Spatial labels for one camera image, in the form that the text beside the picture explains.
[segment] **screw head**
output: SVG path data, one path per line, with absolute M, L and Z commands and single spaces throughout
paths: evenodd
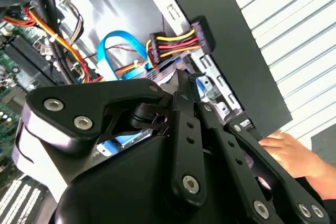
M 189 100 L 189 98 L 185 94 L 181 94 L 181 96 L 184 100 L 187 100 L 187 101 Z
M 186 175 L 182 179 L 184 188 L 191 194 L 197 194 L 199 192 L 199 184 L 197 180 L 189 175 Z
M 205 108 L 207 111 L 212 111 L 211 106 L 208 105 L 208 104 L 205 104 L 205 105 L 204 105 L 204 108 Z
M 64 104 L 57 99 L 48 99 L 44 102 L 44 107 L 50 111 L 60 111 L 64 108 Z
M 308 210 L 307 207 L 305 207 L 304 204 L 299 204 L 299 209 L 304 216 L 306 216 L 307 218 L 311 217 L 310 211 Z
M 155 86 L 153 86 L 153 85 L 150 85 L 149 88 L 150 88 L 151 90 L 153 90 L 154 92 L 158 92 L 157 87 L 155 87 Z
M 254 209 L 257 211 L 257 213 L 263 217 L 265 220 L 269 218 L 269 211 L 267 207 L 259 200 L 255 200 L 253 202 Z
M 324 214 L 323 212 L 321 211 L 320 208 L 318 208 L 317 206 L 315 205 L 311 205 L 311 208 L 313 209 L 313 211 L 315 212 L 315 214 L 320 217 L 320 218 L 323 218 L 324 217 Z
M 237 131 L 237 132 L 241 132 L 241 128 L 238 125 L 233 125 L 233 128 Z
M 81 130 L 88 130 L 93 126 L 92 120 L 83 115 L 76 117 L 73 122 L 75 126 Z

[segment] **human hand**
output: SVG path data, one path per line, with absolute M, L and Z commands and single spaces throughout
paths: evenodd
M 275 132 L 259 144 L 294 178 L 319 176 L 323 161 L 288 133 Z

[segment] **cable tie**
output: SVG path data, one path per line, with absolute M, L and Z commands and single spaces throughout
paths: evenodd
M 50 41 L 51 43 L 54 43 L 54 42 L 56 41 L 57 37 L 58 37 L 58 34 L 54 34 L 54 35 L 52 35 L 52 36 L 50 37 L 49 41 Z

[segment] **black panel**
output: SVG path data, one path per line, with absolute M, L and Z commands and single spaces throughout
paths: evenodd
M 55 223 L 237 223 L 236 191 L 223 165 L 207 153 L 204 206 L 190 216 L 175 213 L 164 197 L 170 143 L 164 136 L 148 138 L 79 175 L 63 193 Z
M 311 137 L 312 151 L 324 161 L 336 166 L 336 124 Z
M 176 0 L 189 20 L 204 15 L 216 40 L 212 58 L 262 137 L 291 115 L 235 0 Z

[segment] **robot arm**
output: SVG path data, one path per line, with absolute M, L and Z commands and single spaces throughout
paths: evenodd
M 27 96 L 13 159 L 59 202 L 51 223 L 329 223 L 247 131 L 234 121 L 223 129 L 193 76 L 177 77 L 173 95 L 135 79 Z M 151 137 L 93 163 L 97 143 L 147 129 Z M 270 186 L 274 206 L 255 177 Z

